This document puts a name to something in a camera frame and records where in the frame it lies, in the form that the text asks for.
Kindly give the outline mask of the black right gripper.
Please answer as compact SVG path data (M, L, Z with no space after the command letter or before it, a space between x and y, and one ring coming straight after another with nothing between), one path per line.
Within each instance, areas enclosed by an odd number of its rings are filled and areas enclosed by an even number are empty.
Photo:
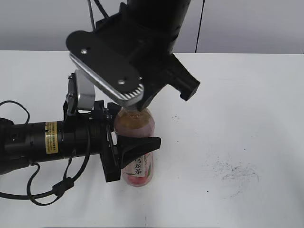
M166 85L178 90L184 101L200 86L173 54L189 5L189 2L122 2L118 13L109 16L102 4L96 2L104 18L95 23L95 33L140 74L144 93L134 105L137 111L146 109Z

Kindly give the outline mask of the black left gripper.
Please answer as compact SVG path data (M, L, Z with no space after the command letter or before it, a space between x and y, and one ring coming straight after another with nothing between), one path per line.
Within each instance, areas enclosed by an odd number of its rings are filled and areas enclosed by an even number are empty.
M121 178L121 169L135 159L160 148L159 137L126 137L119 135L114 146L111 133L114 131L114 119L121 106L103 100L95 101L93 110L81 114L67 115L67 103L64 102L64 120L62 123L62 149L70 152L70 157L84 156L80 170L72 178L76 181L84 172L90 155L99 154L105 181L113 182Z

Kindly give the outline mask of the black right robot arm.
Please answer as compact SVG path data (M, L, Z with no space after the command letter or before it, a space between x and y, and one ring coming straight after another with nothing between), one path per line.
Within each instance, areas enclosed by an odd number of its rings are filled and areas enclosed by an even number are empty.
M94 33L140 74L144 93L135 105L139 111L166 85L178 90L184 101L200 85L172 52L189 4L189 0L129 0L120 3L118 13L96 23Z

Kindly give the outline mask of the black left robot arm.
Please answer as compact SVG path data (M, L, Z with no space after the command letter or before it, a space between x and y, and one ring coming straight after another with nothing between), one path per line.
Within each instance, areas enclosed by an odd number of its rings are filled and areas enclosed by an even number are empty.
M120 106L96 101L92 111L64 115L63 121L14 124L0 120L0 172L26 168L31 162L99 154L106 182L118 181L121 169L159 149L159 137L119 136L113 143L114 118Z

